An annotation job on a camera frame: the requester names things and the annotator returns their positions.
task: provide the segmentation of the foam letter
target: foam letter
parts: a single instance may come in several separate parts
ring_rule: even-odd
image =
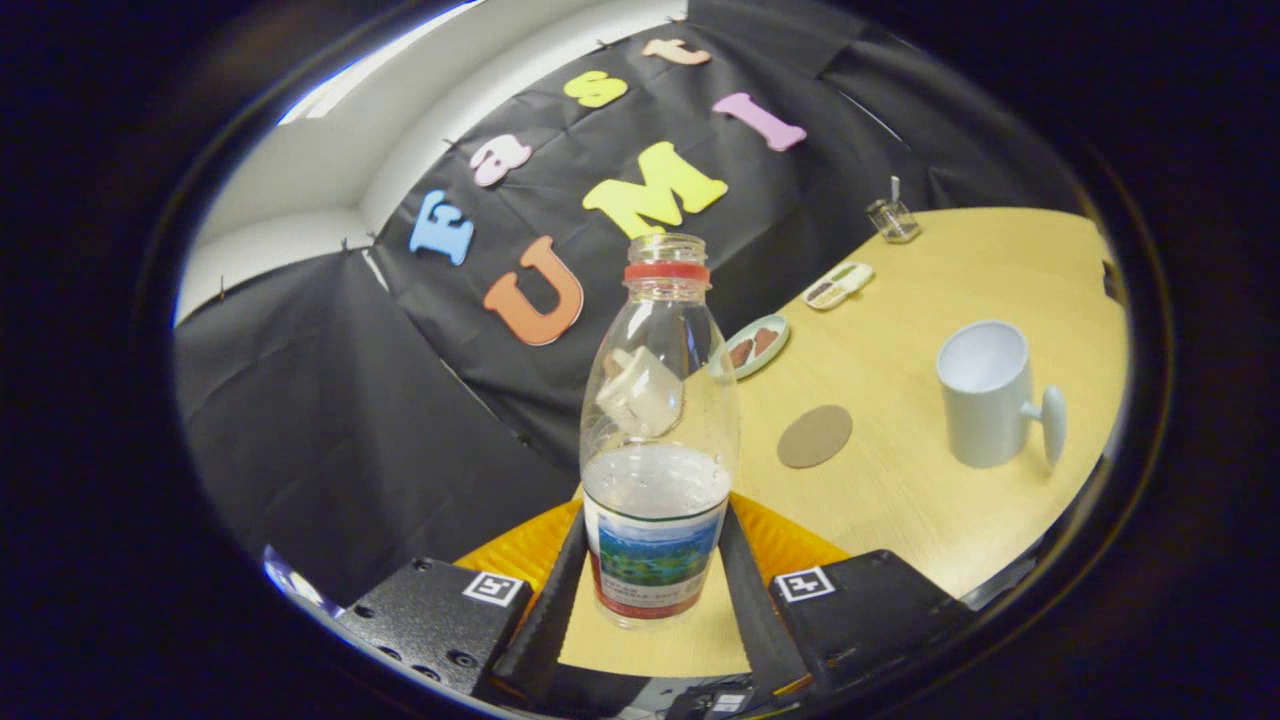
[[[800,142],[808,135],[804,132],[804,128],[788,126],[755,102],[751,102],[751,96],[745,92],[735,92],[733,95],[722,97],[712,105],[712,110],[733,115],[751,126],[751,129],[764,136],[769,150],[777,150],[778,152]]]
[[[458,225],[452,224],[462,219],[462,210],[453,205],[443,205],[443,190],[433,190],[422,199],[413,234],[408,238],[408,250],[412,252],[419,247],[425,247],[443,252],[449,256],[454,265],[461,265],[467,258],[467,247],[471,245],[471,233],[475,231],[475,225],[471,224],[471,220]]]
[[[684,222],[672,193],[680,196],[686,213],[701,213],[728,192],[724,182],[708,178],[676,155],[676,146],[669,142],[655,142],[636,160],[644,184],[607,179],[582,199],[582,208],[604,210],[627,238],[663,232],[660,227],[646,224],[640,215],[671,225]]]
[[[507,177],[507,170],[529,161],[534,149],[521,145],[513,135],[499,135],[485,142],[471,156],[471,169],[476,172],[476,184],[489,187]]]
[[[520,264],[534,268],[552,283],[559,293],[556,309],[545,315],[535,310],[525,293],[516,287],[516,273],[507,273],[493,283],[484,296],[484,307],[497,313],[521,342],[547,345],[564,334],[564,331],[577,322],[579,314],[582,313],[582,284],[552,250],[550,236],[544,234],[535,240],[520,256]]]
[[[701,65],[703,63],[712,59],[712,54],[705,50],[699,50],[696,53],[690,53],[684,50],[684,40],[650,40],[645,44],[644,50],[640,51],[641,55],[653,56],[671,60],[672,63],[680,63],[681,65]]]
[[[627,83],[609,77],[609,73],[588,70],[564,83],[564,95],[576,97],[579,105],[603,108],[627,91]]]

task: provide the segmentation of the water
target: water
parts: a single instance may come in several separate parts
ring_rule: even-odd
[[[696,605],[719,537],[730,471],[675,445],[604,452],[582,471],[598,607],[623,628],[653,628]]]
[[[728,496],[733,478],[709,455],[673,445],[634,445],[598,455],[582,470],[582,489],[632,518],[696,515]]]

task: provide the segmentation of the table surface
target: table surface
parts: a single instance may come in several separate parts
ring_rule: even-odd
[[[794,299],[791,337],[739,384],[740,473],[733,489],[850,555],[887,548],[963,597],[1029,548],[1066,509],[1111,436],[1128,373],[1125,313],[1102,286],[1110,250],[1094,223],[1051,210],[974,208],[915,214],[908,245],[876,236],[847,260],[874,268],[858,295],[818,311]],[[1032,427],[1005,465],[974,469],[947,448],[934,361],[956,329],[998,319],[1030,345],[1034,397],[1066,397],[1056,468]],[[852,436],[822,465],[792,469],[778,438],[819,405],[842,405]],[[594,607],[589,565],[561,662],[611,673],[748,673],[718,556],[703,598],[669,628],[628,632]]]

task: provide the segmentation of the brown coaster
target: brown coaster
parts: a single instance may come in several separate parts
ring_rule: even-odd
[[[852,432],[854,419],[844,407],[814,407],[782,433],[778,460],[787,468],[812,468],[826,462],[845,447]]]

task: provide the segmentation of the mug handle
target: mug handle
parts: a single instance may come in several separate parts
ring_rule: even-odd
[[[1044,397],[1041,406],[1036,407],[1028,400],[1023,404],[1021,414],[1039,420],[1044,427],[1044,455],[1052,468],[1062,457],[1062,447],[1066,446],[1066,398],[1057,386],[1044,388]]]

